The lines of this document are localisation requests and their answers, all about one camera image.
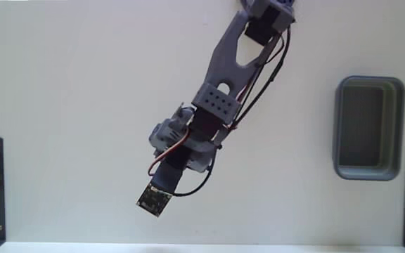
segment black cable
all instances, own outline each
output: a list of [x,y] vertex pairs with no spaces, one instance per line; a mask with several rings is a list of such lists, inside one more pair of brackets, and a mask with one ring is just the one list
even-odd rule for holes
[[282,34],[279,36],[279,41],[282,41],[282,42],[281,42],[281,47],[279,47],[278,51],[275,52],[275,54],[273,54],[273,56],[272,56],[270,59],[268,59],[268,60],[264,63],[264,65],[267,65],[268,63],[270,63],[271,61],[273,61],[274,58],[275,58],[280,52],[282,52],[282,50],[284,49],[285,41],[284,41],[284,38],[282,37]]
[[260,66],[260,67],[256,70],[256,72],[254,73],[254,75],[252,76],[252,77],[254,78],[254,81],[252,81],[252,84],[251,84],[250,88],[248,89],[245,98],[243,99],[243,103],[240,105],[240,108],[238,109],[236,116],[233,118],[233,122],[235,122],[235,121],[238,119],[238,116],[240,115],[240,113],[241,113],[241,111],[242,111],[242,109],[243,109],[243,106],[245,106],[245,103],[246,103],[246,101],[248,100],[248,97],[250,96],[252,89],[253,89],[254,86],[256,85],[257,80],[259,79],[259,76],[260,76],[260,74],[262,73],[262,70],[263,70],[263,69],[264,69],[264,65],[263,65],[263,66]]
[[217,150],[215,150],[214,156],[212,158],[212,162],[210,163],[209,167],[207,168],[207,175],[206,175],[205,179],[202,181],[202,183],[197,188],[195,188],[192,191],[189,191],[188,193],[172,193],[172,195],[174,197],[186,197],[186,196],[190,196],[190,195],[198,192],[207,183],[207,180],[209,180],[209,177],[212,174],[212,170],[213,170],[214,165],[215,165],[215,157],[216,156],[217,156]]
[[252,89],[254,88],[255,84],[257,83],[257,80],[259,79],[260,74],[262,73],[262,70],[264,69],[265,65],[267,65],[268,63],[270,63],[283,49],[285,46],[285,41],[283,40],[282,34],[279,35],[279,40],[282,41],[281,47],[277,50],[277,52],[275,52],[275,54],[270,57],[265,63],[263,63],[262,65],[260,65],[257,69],[256,72],[254,73],[254,75],[252,76],[252,78],[254,79],[254,81],[251,84],[251,87],[248,89],[247,94],[245,99],[243,99],[243,103],[240,105],[240,108],[237,111],[236,116],[234,117],[233,122],[235,122],[238,119],[238,116],[240,115],[243,106],[245,106],[246,101],[248,100]]
[[259,93],[254,97],[254,99],[251,101],[251,103],[245,109],[245,112],[243,112],[242,115],[240,115],[240,117],[238,117],[238,119],[234,123],[232,123],[232,127],[231,127],[232,129],[235,129],[237,127],[238,123],[240,123],[242,121],[242,119],[251,110],[251,108],[254,106],[254,104],[259,100],[260,96],[262,96],[262,94],[266,91],[266,89],[268,88],[270,83],[272,83],[274,81],[274,78],[281,70],[281,68],[284,64],[284,59],[287,56],[288,48],[290,46],[290,35],[291,35],[290,28],[288,28],[287,29],[287,41],[285,42],[285,48],[284,48],[284,52],[282,54],[281,59],[279,60],[277,66],[274,68],[273,72],[271,73],[270,77],[266,81],[265,85],[262,87],[262,89],[259,91]]

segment cable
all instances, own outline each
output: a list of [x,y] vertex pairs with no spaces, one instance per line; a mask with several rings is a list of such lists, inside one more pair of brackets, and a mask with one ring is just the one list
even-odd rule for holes
[[190,129],[187,128],[187,131],[184,135],[184,137],[182,137],[181,140],[179,140],[178,142],[176,142],[173,146],[171,146],[170,148],[168,148],[166,151],[164,151],[162,154],[158,155],[155,159],[154,162],[149,166],[148,168],[148,175],[149,176],[154,176],[154,173],[151,173],[151,170],[153,169],[154,165],[157,164],[158,162],[160,162],[160,160],[162,160],[164,157],[166,157],[171,151],[175,150],[176,148],[178,148],[180,145],[182,145],[182,143],[184,143],[188,137],[190,136]]
[[207,168],[207,175],[197,188],[195,188],[192,191],[189,191],[188,193],[172,193],[172,195],[174,197],[186,197],[186,196],[190,196],[190,195],[198,192],[207,183],[207,180],[209,180],[210,175],[212,175],[212,169],[214,168],[214,165],[215,165],[216,156],[217,156],[217,150],[215,149],[214,156],[212,158],[212,162],[210,163],[209,167]]
[[259,100],[260,96],[262,96],[262,94],[266,91],[266,89],[268,88],[268,86],[270,85],[270,83],[272,83],[274,81],[274,78],[276,77],[276,75],[279,73],[279,71],[281,70],[283,63],[284,63],[284,59],[287,56],[287,52],[288,52],[288,48],[290,46],[290,27],[287,29],[287,41],[285,43],[285,48],[284,48],[284,52],[282,54],[281,59],[279,60],[277,66],[274,68],[273,72],[271,73],[270,77],[268,78],[268,80],[266,81],[265,85],[262,87],[262,89],[259,91],[259,93],[254,97],[254,99],[251,101],[251,103],[248,105],[248,107],[245,109],[245,112],[243,112],[236,121],[234,121],[231,125],[232,129],[235,129],[238,125],[238,123],[240,123],[242,121],[242,119],[246,116],[246,114],[251,110],[251,108],[254,106],[254,104]]
[[275,54],[273,54],[273,56],[272,56],[270,59],[268,59],[263,65],[267,65],[268,63],[270,63],[271,61],[273,61],[274,58],[275,58],[280,52],[282,52],[282,50],[284,49],[284,46],[285,46],[285,41],[284,41],[284,38],[282,37],[282,34],[279,35],[279,41],[282,41],[281,47],[279,47],[278,51],[275,52]]

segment gray robotic arm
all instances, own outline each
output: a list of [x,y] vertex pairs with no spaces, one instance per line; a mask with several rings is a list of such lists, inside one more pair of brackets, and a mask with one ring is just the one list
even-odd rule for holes
[[[282,67],[290,42],[290,25],[295,21],[292,4],[292,1],[284,0],[256,0],[236,14],[214,50],[205,80],[192,101],[193,106],[179,106],[171,118],[158,124],[151,133],[149,141],[156,149],[156,158],[148,174],[153,178],[137,205],[159,216],[172,196],[193,194],[204,185],[221,142],[236,128]],[[270,58],[286,30],[287,41],[278,66],[259,95],[240,115],[263,67],[277,55]],[[237,44],[243,32],[263,49],[248,64],[239,65]],[[220,84],[227,85],[229,92],[218,89]],[[151,171],[157,163],[160,165],[153,174]],[[175,193],[187,168],[201,173],[207,170],[206,179],[189,193]]]

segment white wall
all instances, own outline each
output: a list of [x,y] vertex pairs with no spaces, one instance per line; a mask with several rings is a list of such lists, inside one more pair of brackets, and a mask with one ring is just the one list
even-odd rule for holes
[[[207,186],[159,219],[135,206],[149,181],[150,131],[191,101],[238,8],[0,2],[10,241],[401,244],[404,169],[389,182],[345,181],[331,162],[340,81],[405,83],[400,0],[298,1],[285,67],[226,141]],[[190,171],[179,190],[201,179]]]

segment white table surface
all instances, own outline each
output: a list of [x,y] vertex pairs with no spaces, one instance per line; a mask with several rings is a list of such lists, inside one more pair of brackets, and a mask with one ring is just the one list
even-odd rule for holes
[[110,244],[110,243],[54,243],[54,242],[6,242],[0,253],[405,253],[403,247],[340,247],[295,245],[159,245],[159,244]]

